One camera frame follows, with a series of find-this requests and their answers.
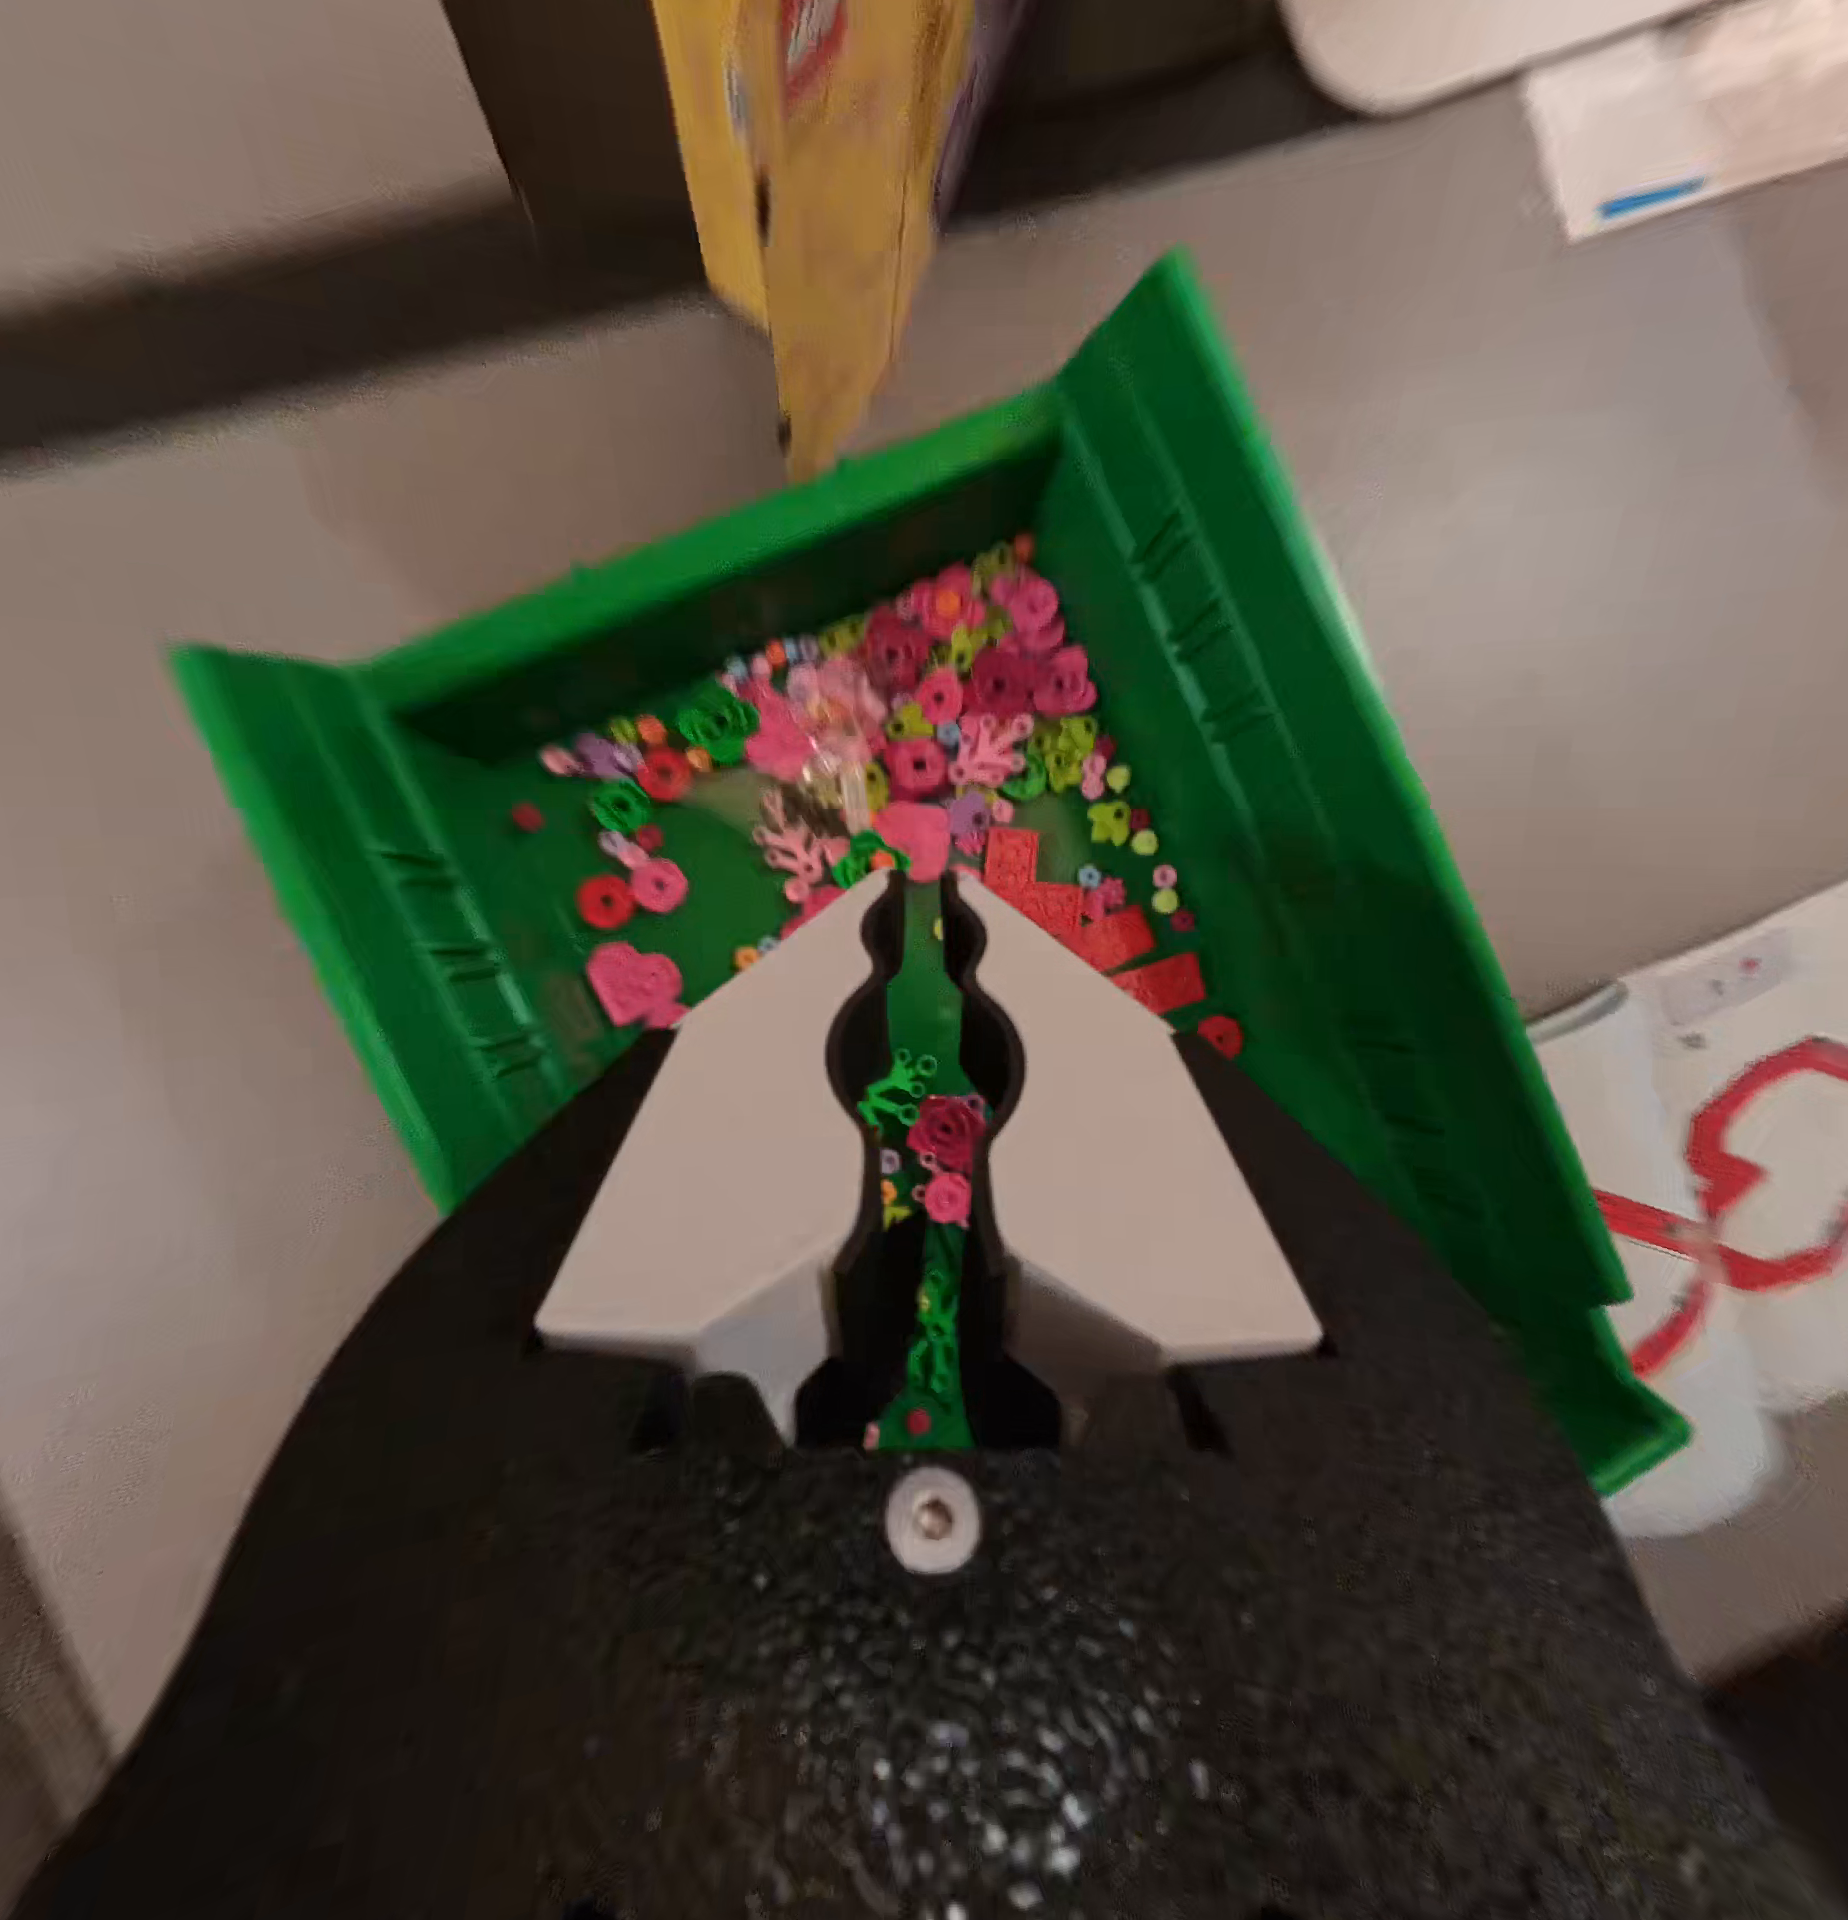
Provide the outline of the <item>printed instruction sheet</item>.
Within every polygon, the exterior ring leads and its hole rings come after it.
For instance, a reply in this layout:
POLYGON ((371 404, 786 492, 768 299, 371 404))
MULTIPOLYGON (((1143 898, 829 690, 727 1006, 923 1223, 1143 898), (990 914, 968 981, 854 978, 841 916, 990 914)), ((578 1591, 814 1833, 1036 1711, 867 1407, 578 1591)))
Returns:
POLYGON ((1848 160, 1848 2, 1741 2, 1524 72, 1574 242, 1848 160))

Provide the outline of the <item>pile of lego flower pieces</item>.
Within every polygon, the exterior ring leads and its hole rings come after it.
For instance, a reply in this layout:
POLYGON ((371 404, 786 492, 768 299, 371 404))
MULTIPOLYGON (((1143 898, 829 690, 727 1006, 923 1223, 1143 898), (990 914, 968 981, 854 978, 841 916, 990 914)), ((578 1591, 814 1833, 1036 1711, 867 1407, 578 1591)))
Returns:
POLYGON ((960 1451, 985 1421, 981 1339, 962 1324, 979 1287, 974 1213, 1005 1051, 1000 1065, 985 1051, 979 1014, 945 962, 943 879, 956 856, 956 877, 981 879, 1146 1011, 1198 1011, 1206 1050, 1235 1060, 1243 1048, 1243 1026, 1205 1006, 1198 957, 1155 944, 1157 916, 1193 930, 1172 866, 1153 868, 1150 906, 1100 866, 1040 873, 1040 836, 1018 813, 1067 791, 1090 806, 1095 844, 1155 852, 1150 816, 1124 801, 1130 773, 1102 735, 1097 699, 1060 591, 1021 537, 823 637, 768 643, 694 692, 673 723, 644 716, 634 735, 615 726, 545 749, 549 768, 601 777, 591 811, 609 864, 576 888, 576 914, 601 931, 584 978, 623 1041, 669 1033, 709 999, 693 993, 669 934, 645 942, 676 913, 706 928, 676 862, 683 842, 655 818, 694 783, 734 779, 739 765, 754 775, 751 839, 793 906, 779 934, 734 951, 727 983, 863 877, 905 879, 905 956, 888 989, 895 1063, 862 1102, 880 1122, 881 1222, 838 1269, 841 1351, 796 1399, 811 1447, 860 1436, 867 1451, 960 1451))

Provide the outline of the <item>green plastic bin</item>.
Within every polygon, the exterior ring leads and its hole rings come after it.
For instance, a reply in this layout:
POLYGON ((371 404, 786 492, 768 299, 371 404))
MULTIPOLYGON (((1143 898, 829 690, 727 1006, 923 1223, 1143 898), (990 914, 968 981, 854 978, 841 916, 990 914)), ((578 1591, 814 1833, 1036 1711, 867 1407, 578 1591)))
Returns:
POLYGON ((1688 1423, 1605 1315, 1623 1269, 1504 973, 1185 252, 1049 382, 352 661, 187 643, 216 777, 430 1202, 453 1213, 634 1029, 602 939, 595 779, 542 749, 665 726, 737 768, 734 661, 851 658, 873 608, 1030 551, 1134 779, 1010 796, 1042 880, 1100 862, 1243 1069, 1487 1308, 1615 1495, 1688 1423))

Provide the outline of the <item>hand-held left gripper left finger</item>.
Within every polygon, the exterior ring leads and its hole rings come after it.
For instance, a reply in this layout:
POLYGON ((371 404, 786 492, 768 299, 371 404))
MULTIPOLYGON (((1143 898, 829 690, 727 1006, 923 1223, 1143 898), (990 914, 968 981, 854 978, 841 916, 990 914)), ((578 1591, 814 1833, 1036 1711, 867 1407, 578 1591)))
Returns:
POLYGON ((687 1014, 536 1311, 554 1350, 731 1375, 785 1440, 881 1222, 863 1094, 895 1063, 906 884, 877 870, 687 1014))

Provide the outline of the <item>white bag with red print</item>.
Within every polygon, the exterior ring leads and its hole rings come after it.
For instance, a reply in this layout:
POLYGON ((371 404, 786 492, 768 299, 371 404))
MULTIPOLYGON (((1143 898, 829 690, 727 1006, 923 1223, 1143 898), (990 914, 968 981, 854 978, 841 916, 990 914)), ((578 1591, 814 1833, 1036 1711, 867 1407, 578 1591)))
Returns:
MULTIPOLYGON (((1848 879, 1530 1029, 1591 1194, 1671 1213, 1694 1213, 1685 1128, 1695 1109, 1741 1069, 1806 1036, 1848 1044, 1848 879)), ((1791 1079, 1730 1142, 1767 1178, 1719 1237, 1767 1258, 1815 1241, 1848 1196, 1848 1086, 1791 1079)), ((1680 1356, 1637 1380, 1623 1334, 1650 1331, 1694 1267, 1607 1237, 1624 1294, 1604 1308, 1602 1331, 1623 1380, 1674 1411, 1685 1437, 1649 1468, 1619 1470, 1605 1510, 1636 1543, 1698 1533, 1800 1473, 1807 1426, 1848 1410, 1848 1261, 1822 1283, 1712 1299, 1680 1356)))

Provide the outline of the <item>yellow lego set box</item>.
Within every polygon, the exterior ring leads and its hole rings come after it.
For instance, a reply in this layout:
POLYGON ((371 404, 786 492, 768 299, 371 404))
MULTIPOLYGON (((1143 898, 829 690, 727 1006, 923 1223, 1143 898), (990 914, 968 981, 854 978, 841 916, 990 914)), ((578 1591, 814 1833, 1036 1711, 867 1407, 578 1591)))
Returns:
POLYGON ((763 332, 788 478, 884 384, 1022 2, 653 2, 713 293, 763 332))

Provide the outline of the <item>red lego heart frame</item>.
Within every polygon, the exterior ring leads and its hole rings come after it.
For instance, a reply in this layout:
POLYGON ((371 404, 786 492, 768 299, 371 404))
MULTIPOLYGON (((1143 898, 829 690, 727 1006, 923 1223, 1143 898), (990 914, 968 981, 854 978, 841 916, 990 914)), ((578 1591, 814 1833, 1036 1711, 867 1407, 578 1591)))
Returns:
POLYGON ((1685 1128, 1685 1167, 1694 1181, 1694 1213, 1671 1213, 1630 1196, 1594 1189, 1604 1226, 1619 1242, 1668 1253, 1694 1267, 1657 1324, 1623 1346, 1637 1380, 1656 1380, 1704 1329, 1712 1299, 1749 1296, 1822 1283, 1848 1261, 1848 1196, 1825 1232, 1778 1258, 1745 1253, 1719 1237, 1732 1211, 1767 1178, 1767 1169, 1732 1150, 1735 1126, 1775 1088, 1819 1077, 1848 1086, 1848 1044, 1806 1036, 1741 1069, 1708 1097, 1685 1128))

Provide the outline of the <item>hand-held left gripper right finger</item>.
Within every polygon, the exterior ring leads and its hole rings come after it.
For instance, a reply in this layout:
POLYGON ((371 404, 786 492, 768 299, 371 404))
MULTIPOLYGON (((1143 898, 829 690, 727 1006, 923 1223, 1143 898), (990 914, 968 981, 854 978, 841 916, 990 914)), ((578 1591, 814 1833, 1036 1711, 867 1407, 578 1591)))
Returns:
POLYGON ((1174 1030, 981 879, 947 882, 945 962, 1003 1024, 985 1189, 1008 1356, 1084 1410, 1121 1377, 1316 1353, 1319 1314, 1174 1030))

